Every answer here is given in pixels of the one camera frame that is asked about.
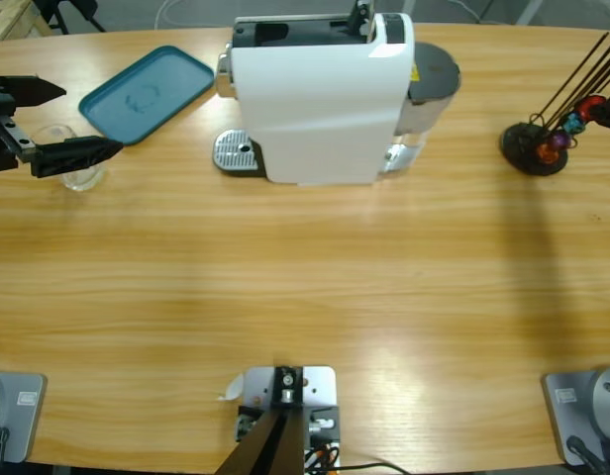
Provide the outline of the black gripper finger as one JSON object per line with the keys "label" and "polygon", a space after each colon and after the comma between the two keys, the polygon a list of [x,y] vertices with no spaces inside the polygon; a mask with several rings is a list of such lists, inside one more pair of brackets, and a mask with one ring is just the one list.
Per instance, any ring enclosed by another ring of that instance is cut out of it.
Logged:
{"label": "black gripper finger", "polygon": [[591,122],[595,122],[601,127],[610,129],[610,99],[591,106],[588,109],[588,114]]}

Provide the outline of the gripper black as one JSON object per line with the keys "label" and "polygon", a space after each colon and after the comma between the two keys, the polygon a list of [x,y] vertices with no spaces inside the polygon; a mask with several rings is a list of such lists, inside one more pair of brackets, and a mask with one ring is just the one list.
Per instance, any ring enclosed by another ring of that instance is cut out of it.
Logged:
{"label": "gripper black", "polygon": [[[16,125],[19,107],[36,107],[66,94],[66,90],[38,76],[0,76],[0,172],[15,169],[18,159],[29,160],[34,142]],[[121,142],[90,136],[36,146],[30,162],[37,178],[84,170],[113,157]]]}

